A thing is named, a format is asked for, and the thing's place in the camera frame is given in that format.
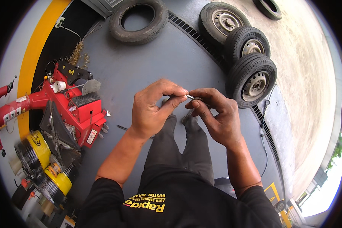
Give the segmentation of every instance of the black tire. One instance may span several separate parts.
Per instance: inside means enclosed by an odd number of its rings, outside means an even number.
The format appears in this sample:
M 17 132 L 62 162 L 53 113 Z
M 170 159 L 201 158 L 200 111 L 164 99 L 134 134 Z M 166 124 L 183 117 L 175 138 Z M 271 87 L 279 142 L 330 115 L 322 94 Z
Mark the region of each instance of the black tire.
M 155 16 L 152 22 L 141 30 L 127 31 L 121 24 L 121 19 L 126 11 L 138 5 L 147 5 L 151 7 Z M 160 31 L 165 27 L 169 17 L 169 11 L 162 1 L 159 0 L 130 0 L 124 2 L 109 21 L 110 34 L 117 40 L 127 44 L 145 44 L 154 40 Z
M 224 58 L 232 66 L 241 57 L 243 53 L 243 47 L 250 39 L 257 39 L 260 41 L 263 50 L 262 53 L 270 57 L 270 45 L 268 40 L 259 29 L 252 26 L 241 26 L 234 29 L 227 37 L 224 43 Z
M 265 71 L 266 83 L 263 93 L 253 101 L 245 101 L 242 98 L 242 91 L 248 81 L 261 71 Z M 228 80 L 225 84 L 227 96 L 234 99 L 238 108 L 249 108 L 259 103 L 273 89 L 276 82 L 277 69 L 274 62 L 261 53 L 251 53 L 240 58 L 228 74 Z
M 280 8 L 274 2 L 274 0 L 252 0 L 256 5 L 257 9 L 261 11 L 266 17 L 271 20 L 278 21 L 283 16 L 281 14 Z
M 285 200 L 280 200 L 276 205 L 275 208 L 278 212 L 283 211 L 286 207 L 286 202 Z
M 199 14 L 200 33 L 216 47 L 222 47 L 229 32 L 222 33 L 214 24 L 213 12 L 219 9 L 227 9 L 233 12 L 241 21 L 241 25 L 250 25 L 247 18 L 235 7 L 224 2 L 210 2 L 206 4 Z

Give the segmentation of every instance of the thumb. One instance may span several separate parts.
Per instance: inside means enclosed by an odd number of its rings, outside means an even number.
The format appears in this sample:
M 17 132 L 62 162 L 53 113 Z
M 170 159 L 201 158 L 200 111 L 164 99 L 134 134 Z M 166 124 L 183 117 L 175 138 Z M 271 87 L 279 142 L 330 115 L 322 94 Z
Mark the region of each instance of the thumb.
M 172 97 L 169 98 L 166 103 L 164 103 L 163 106 L 161 106 L 161 108 L 159 109 L 159 113 L 162 116 L 169 116 L 175 108 L 177 108 L 179 106 L 180 103 L 186 101 L 186 97 L 182 96 L 182 97 Z
M 200 118 L 203 120 L 207 127 L 218 124 L 218 121 L 214 118 L 213 114 L 210 112 L 209 108 L 206 106 L 204 102 L 199 100 L 193 100 L 192 106 L 195 109 L 194 112 L 196 112 L 196 114 L 200 116 Z

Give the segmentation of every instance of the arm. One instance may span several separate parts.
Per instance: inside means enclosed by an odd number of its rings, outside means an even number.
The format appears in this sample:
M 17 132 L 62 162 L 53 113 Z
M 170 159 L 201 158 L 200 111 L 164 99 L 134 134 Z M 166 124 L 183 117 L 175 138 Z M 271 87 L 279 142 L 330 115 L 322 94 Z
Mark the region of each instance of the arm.
M 248 188 L 262 186 L 260 174 L 252 161 L 246 142 L 241 134 L 238 106 L 235 100 L 228 99 L 214 88 L 195 89 L 191 96 L 203 100 L 219 114 L 213 116 L 209 108 L 200 100 L 193 100 L 185 107 L 195 108 L 193 116 L 200 116 L 210 136 L 226 147 L 229 180 L 237 197 Z
M 121 187 L 132 172 L 143 144 L 158 133 L 167 117 L 182 102 L 187 90 L 165 79 L 156 81 L 134 96 L 132 125 L 100 166 L 96 180 L 104 177 L 116 181 Z M 162 106 L 156 102 L 166 95 L 172 98 Z

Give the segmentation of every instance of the leg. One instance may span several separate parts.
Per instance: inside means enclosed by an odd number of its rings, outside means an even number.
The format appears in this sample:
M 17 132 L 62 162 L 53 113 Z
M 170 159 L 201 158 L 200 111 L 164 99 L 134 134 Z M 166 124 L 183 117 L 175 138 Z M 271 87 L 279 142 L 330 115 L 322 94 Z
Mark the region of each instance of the leg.
M 214 172 L 211 164 L 208 139 L 198 125 L 198 118 L 188 115 L 184 120 L 186 146 L 182 154 L 185 166 L 199 173 L 214 186 Z
M 181 154 L 173 138 L 176 122 L 176 116 L 173 114 L 169 115 L 161 131 L 155 134 L 155 138 L 148 151 L 146 163 L 144 164 L 145 168 L 152 165 L 173 165 L 181 167 Z

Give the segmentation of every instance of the red machine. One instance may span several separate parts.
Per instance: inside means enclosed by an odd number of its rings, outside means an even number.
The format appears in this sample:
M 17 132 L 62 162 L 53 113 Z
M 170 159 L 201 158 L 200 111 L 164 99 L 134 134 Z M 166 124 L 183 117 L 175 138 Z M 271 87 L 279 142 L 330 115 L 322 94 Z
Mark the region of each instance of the red machine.
M 78 88 L 73 88 L 75 87 L 74 82 L 80 78 L 91 80 L 93 76 L 91 72 L 79 69 L 64 61 L 56 63 L 53 75 L 45 77 L 41 91 L 20 97 L 0 108 L 0 127 L 12 118 L 31 109 L 42 109 L 44 111 L 44 116 L 41 126 L 44 126 L 44 129 L 42 129 L 42 127 L 41 129 L 48 135 L 49 139 L 59 140 L 58 142 L 60 143 L 58 145 L 56 144 L 56 150 L 58 150 L 58 146 L 68 147 L 68 145 L 70 145 L 70 149 L 75 150 L 79 150 L 82 146 L 91 148 L 93 141 L 99 135 L 102 127 L 104 126 L 105 129 L 108 128 L 104 118 L 106 111 L 101 108 L 101 100 L 96 92 L 91 92 L 83 96 L 83 93 Z M 66 86 L 61 89 L 62 93 L 60 93 L 60 91 L 55 93 L 54 90 L 58 89 L 58 87 L 56 88 L 56 85 L 60 82 L 61 84 L 64 84 L 63 82 L 65 82 Z M 3 95 L 6 96 L 12 89 L 12 86 L 12 83 L 10 83 L 8 86 L 0 88 L 0 98 Z M 61 121 L 55 119 L 55 116 L 59 116 L 63 123 L 59 123 Z M 52 136 L 50 135 L 51 129 L 45 129 L 45 124 L 47 123 L 48 126 L 51 121 Z M 54 133 L 53 128 L 55 125 L 57 125 L 56 130 L 58 134 Z M 64 140 L 60 137 L 60 132 L 68 130 L 69 128 L 72 128 L 73 130 L 72 139 L 73 142 L 77 143 L 76 145 L 71 146 L 71 143 L 63 143 Z

